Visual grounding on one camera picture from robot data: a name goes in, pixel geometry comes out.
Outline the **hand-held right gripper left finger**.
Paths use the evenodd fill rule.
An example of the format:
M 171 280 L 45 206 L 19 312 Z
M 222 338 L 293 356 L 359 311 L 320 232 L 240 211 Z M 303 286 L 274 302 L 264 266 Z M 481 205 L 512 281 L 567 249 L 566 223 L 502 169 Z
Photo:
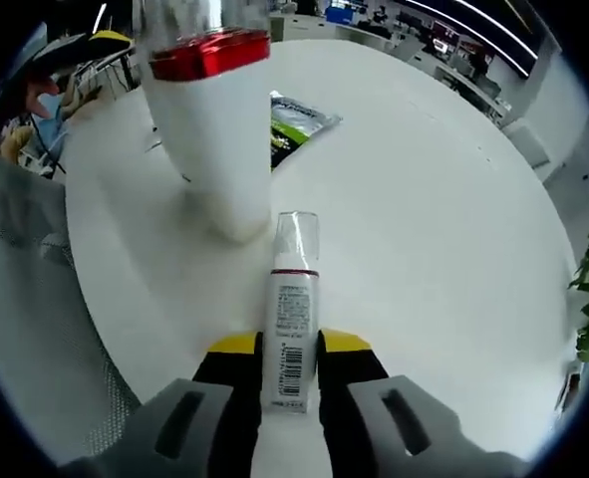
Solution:
M 102 453 L 63 477 L 248 477 L 261 424 L 262 335 L 227 336 L 193 378 L 178 378 L 131 415 Z

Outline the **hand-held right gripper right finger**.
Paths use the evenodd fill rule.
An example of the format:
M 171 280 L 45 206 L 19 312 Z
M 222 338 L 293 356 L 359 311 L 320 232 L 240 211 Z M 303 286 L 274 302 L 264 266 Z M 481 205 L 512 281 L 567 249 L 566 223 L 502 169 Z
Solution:
M 404 375 L 389 375 L 369 343 L 322 330 L 319 419 L 335 477 L 516 477 L 524 464 L 464 436 L 453 410 Z

